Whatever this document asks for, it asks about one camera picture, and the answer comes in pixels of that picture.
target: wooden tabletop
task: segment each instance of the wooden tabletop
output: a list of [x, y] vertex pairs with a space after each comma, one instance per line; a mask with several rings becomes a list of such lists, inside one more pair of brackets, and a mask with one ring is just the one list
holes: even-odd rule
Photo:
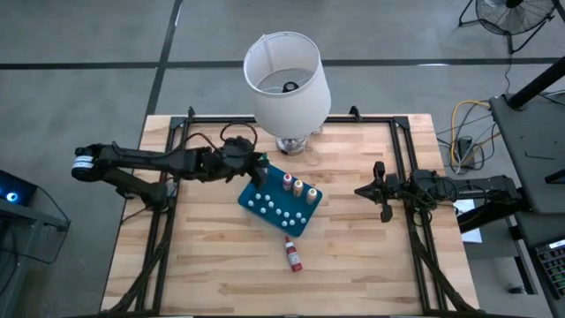
[[[431, 116], [408, 117], [419, 168], [443, 174]], [[163, 151], [169, 121], [169, 116], [148, 117], [140, 148]], [[189, 133], [205, 133], [222, 145], [223, 125], [190, 127]], [[323, 134], [312, 136], [308, 150], [298, 156], [282, 155], [275, 138], [256, 128], [257, 151], [266, 152], [273, 165], [324, 193], [304, 234], [294, 239], [304, 270], [290, 271], [281, 231], [237, 204], [249, 177], [235, 177], [228, 184], [184, 181], [179, 187], [161, 314], [421, 314], [402, 203], [391, 201], [393, 219], [381, 223], [380, 206], [353, 194], [353, 189], [373, 180], [375, 161], [383, 161], [387, 173], [396, 171], [388, 125], [326, 124]], [[230, 133], [252, 139], [245, 127], [234, 126]], [[410, 171], [402, 130], [399, 133], [405, 169]], [[205, 145], [203, 139], [193, 138], [187, 147]], [[135, 171], [151, 182], [158, 174]], [[124, 216], [140, 208], [139, 200], [130, 201]], [[150, 219], [151, 213], [144, 212], [121, 227], [102, 309], [115, 305], [139, 274]], [[477, 307], [453, 209], [436, 209], [432, 228], [442, 271]], [[436, 304], [429, 272], [426, 281]]]

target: keyboard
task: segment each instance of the keyboard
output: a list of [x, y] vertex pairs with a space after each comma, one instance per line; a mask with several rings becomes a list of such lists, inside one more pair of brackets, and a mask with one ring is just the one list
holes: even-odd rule
[[565, 239], [536, 247], [536, 254], [556, 299], [565, 298]]

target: blue pegboard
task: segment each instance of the blue pegboard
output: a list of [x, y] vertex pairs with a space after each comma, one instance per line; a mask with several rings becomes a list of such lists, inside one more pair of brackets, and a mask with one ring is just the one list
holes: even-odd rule
[[[259, 216], [263, 220], [271, 223], [277, 228], [281, 229], [285, 233], [293, 236], [299, 237], [302, 232], [310, 222], [310, 218], [314, 214], [315, 209], [320, 204], [322, 198], [322, 192], [318, 189], [318, 198], [312, 204], [306, 203], [306, 194], [308, 190], [313, 188], [311, 185], [304, 183], [304, 189], [302, 190], [302, 195], [300, 197], [295, 197], [292, 193], [292, 189], [288, 192], [283, 189], [283, 176], [286, 172], [283, 172], [273, 165], [268, 166], [267, 183], [261, 188], [260, 191], [257, 190], [255, 185], [249, 183], [244, 191], [239, 196], [237, 202], [239, 205], [251, 211], [256, 216]], [[259, 193], [261, 195], [260, 200], [255, 199], [255, 194]], [[268, 201], [265, 200], [265, 195], [268, 194], [271, 197], [271, 201], [275, 204], [272, 208], [268, 206]], [[249, 207], [247, 202], [253, 200], [253, 207]], [[265, 214], [260, 213], [260, 209], [265, 208], [267, 212]], [[282, 213], [278, 216], [276, 210], [280, 209]], [[289, 212], [290, 216], [285, 218], [283, 216], [284, 212]], [[306, 219], [306, 223], [300, 223], [300, 219], [296, 218], [296, 213], [300, 213], [303, 218]], [[290, 222], [294, 220], [294, 225], [282, 226], [283, 221]]]

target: concrete floor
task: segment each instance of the concrete floor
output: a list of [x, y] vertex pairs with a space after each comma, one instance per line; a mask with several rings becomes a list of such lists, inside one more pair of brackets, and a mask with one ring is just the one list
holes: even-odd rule
[[[174, 0], [0, 0], [0, 64], [156, 62], [173, 4]], [[169, 60], [242, 60], [262, 34], [284, 30], [310, 36], [326, 59], [507, 57], [503, 37], [481, 26], [456, 28], [465, 4], [465, 0], [184, 0]], [[467, 15], [474, 18], [474, 10]], [[515, 58], [565, 55], [564, 31], [565, 24], [557, 17]], [[524, 39], [520, 35], [515, 42]], [[510, 92], [547, 67], [512, 66]], [[364, 113], [431, 113], [440, 131], [449, 127], [457, 102], [503, 93], [507, 68], [505, 64], [328, 67], [326, 76], [333, 113], [344, 113], [351, 105]], [[72, 219], [58, 261], [36, 265], [30, 272], [19, 316], [58, 317], [98, 310], [124, 201], [108, 185], [87, 185], [71, 177], [73, 149], [113, 140], [122, 147], [137, 147], [154, 76], [153, 69], [0, 71], [4, 136], [0, 146], [6, 149], [0, 168], [48, 189]], [[561, 80], [550, 90], [563, 88]], [[249, 101], [240, 69], [167, 70], [155, 113], [185, 114], [188, 106], [200, 114], [250, 113]], [[470, 119], [485, 114], [478, 108]], [[486, 119], [463, 132], [478, 137], [491, 124]], [[495, 145], [496, 154], [486, 167], [466, 177], [501, 173], [516, 177], [505, 164], [509, 155], [502, 140]], [[510, 268], [508, 259], [471, 260], [481, 306], [499, 314], [547, 316], [542, 298], [524, 301], [505, 292], [507, 284], [519, 284], [514, 274], [500, 278]], [[35, 307], [27, 305], [31, 301]]]

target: white lampshade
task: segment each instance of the white lampshade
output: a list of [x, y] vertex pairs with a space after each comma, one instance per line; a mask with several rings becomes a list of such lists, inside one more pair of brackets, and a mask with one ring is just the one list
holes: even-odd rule
[[[328, 117], [331, 96], [320, 52], [306, 36], [263, 35], [247, 52], [244, 72], [255, 99], [253, 114], [268, 133], [284, 139], [305, 137]], [[290, 81], [299, 88], [282, 93]]]

